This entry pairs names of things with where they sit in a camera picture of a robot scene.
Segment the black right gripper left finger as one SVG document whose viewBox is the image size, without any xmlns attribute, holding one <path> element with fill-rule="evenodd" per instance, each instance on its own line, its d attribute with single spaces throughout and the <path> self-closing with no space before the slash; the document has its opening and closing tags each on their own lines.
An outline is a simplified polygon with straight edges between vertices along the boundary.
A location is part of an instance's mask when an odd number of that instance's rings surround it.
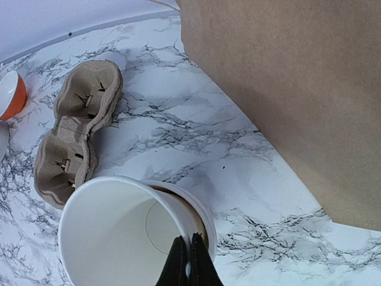
<svg viewBox="0 0 381 286">
<path fill-rule="evenodd" d="M 172 243 L 170 252 L 156 286 L 187 285 L 187 262 L 186 243 L 182 236 L 176 237 Z"/>
</svg>

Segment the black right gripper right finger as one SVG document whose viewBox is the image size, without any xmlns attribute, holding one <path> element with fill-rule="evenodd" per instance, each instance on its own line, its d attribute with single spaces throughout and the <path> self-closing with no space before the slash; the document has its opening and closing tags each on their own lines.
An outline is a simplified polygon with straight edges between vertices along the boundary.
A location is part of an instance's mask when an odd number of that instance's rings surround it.
<svg viewBox="0 0 381 286">
<path fill-rule="evenodd" d="M 194 233 L 190 246 L 190 275 L 192 286 L 223 286 L 200 234 Z"/>
</svg>

